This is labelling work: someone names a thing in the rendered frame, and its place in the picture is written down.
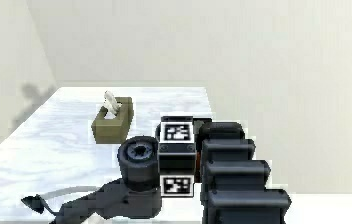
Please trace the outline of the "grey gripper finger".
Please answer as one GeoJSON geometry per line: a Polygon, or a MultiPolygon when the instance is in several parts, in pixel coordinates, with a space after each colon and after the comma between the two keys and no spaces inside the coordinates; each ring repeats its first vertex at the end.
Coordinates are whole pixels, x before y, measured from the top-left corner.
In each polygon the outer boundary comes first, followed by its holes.
{"type": "Polygon", "coordinates": [[[45,199],[43,199],[39,194],[35,196],[26,196],[21,199],[21,202],[30,208],[31,210],[42,214],[45,210],[47,210],[50,214],[57,216],[58,213],[53,211],[45,199]]]}

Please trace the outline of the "white paper tissue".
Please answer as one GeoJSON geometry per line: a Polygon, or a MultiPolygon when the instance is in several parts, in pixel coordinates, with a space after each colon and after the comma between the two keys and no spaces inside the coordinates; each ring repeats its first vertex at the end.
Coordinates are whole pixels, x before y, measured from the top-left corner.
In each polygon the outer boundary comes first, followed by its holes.
{"type": "Polygon", "coordinates": [[[106,91],[104,93],[103,106],[107,109],[109,113],[113,114],[114,116],[117,116],[122,104],[116,100],[114,94],[111,91],[106,91]]]}

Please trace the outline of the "olive tissue box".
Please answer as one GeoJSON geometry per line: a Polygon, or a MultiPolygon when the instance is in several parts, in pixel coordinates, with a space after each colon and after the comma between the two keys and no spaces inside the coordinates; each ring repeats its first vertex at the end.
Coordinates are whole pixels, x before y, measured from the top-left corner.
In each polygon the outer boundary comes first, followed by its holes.
{"type": "Polygon", "coordinates": [[[102,106],[92,122],[91,129],[97,144],[121,144],[130,130],[134,116],[131,97],[117,97],[121,103],[119,112],[114,118],[107,118],[108,110],[102,106]]]}

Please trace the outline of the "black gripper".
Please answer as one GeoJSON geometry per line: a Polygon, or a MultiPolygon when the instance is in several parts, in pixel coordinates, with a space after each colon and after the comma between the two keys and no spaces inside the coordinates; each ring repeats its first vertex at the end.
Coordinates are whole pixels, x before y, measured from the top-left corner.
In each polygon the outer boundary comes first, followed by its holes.
{"type": "Polygon", "coordinates": [[[149,219],[162,207],[157,160],[158,141],[136,136],[118,148],[121,177],[99,186],[65,187],[43,194],[42,201],[79,192],[88,195],[64,203],[49,224],[82,224],[93,214],[108,220],[114,217],[149,219]]]}

